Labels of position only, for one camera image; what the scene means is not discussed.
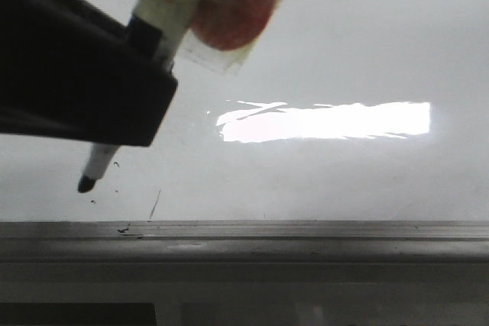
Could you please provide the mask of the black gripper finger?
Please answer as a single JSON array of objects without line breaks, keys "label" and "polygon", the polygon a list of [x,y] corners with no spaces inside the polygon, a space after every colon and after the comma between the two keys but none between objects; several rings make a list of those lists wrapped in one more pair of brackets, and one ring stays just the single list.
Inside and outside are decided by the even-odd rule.
[{"label": "black gripper finger", "polygon": [[177,88],[156,33],[85,0],[1,0],[1,131],[149,146]]}]

